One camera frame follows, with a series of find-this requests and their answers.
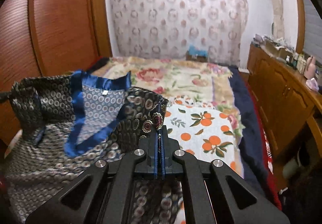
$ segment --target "pink bottle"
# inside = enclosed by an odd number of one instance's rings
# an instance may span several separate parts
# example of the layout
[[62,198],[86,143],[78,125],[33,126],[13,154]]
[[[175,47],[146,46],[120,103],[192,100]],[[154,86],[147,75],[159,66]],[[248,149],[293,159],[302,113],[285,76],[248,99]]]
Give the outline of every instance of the pink bottle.
[[306,62],[306,67],[305,67],[305,71],[304,71],[304,77],[306,77],[308,80],[314,78],[315,76],[315,57],[310,57],[308,58],[307,62]]

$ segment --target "window blind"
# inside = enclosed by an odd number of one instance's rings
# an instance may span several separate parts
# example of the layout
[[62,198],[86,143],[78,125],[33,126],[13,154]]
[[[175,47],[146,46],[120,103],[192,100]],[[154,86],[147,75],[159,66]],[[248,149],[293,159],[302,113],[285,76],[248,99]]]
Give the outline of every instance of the window blind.
[[303,51],[322,63],[322,19],[311,0],[304,1],[305,36]]

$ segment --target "wooden wardrobe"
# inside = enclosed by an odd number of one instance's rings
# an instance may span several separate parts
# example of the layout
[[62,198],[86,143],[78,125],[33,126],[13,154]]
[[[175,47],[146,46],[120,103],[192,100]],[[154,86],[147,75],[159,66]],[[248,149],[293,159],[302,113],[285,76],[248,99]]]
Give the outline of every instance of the wooden wardrobe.
[[[111,56],[102,9],[105,0],[5,0],[0,8],[0,91],[25,77],[86,69],[100,55]],[[19,122],[9,102],[0,109],[0,139],[8,145]]]

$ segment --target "bed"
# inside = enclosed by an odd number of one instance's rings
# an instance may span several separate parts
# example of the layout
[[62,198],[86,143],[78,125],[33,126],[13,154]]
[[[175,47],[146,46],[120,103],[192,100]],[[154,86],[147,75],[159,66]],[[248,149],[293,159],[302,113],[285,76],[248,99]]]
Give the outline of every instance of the bed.
[[93,74],[117,78],[128,71],[133,85],[169,100],[164,124],[182,149],[201,160],[222,159],[281,208],[258,110],[236,67],[113,57]]

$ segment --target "metal screw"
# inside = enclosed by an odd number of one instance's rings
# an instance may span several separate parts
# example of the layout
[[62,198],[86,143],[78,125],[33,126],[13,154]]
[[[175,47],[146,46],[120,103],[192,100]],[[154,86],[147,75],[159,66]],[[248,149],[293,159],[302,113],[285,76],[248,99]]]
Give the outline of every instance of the metal screw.
[[99,160],[99,161],[96,161],[96,163],[95,163],[95,166],[98,168],[103,168],[103,167],[105,167],[105,165],[106,165],[106,161],[104,161],[104,160]]
[[135,154],[136,156],[141,156],[141,155],[143,155],[143,154],[144,154],[144,150],[142,150],[142,149],[137,149],[137,150],[135,150],[135,151],[134,151],[134,154]]
[[178,157],[181,157],[185,154],[185,152],[183,150],[176,150],[174,154],[177,155]]
[[214,160],[213,162],[215,167],[221,167],[223,165],[223,162],[221,160]]

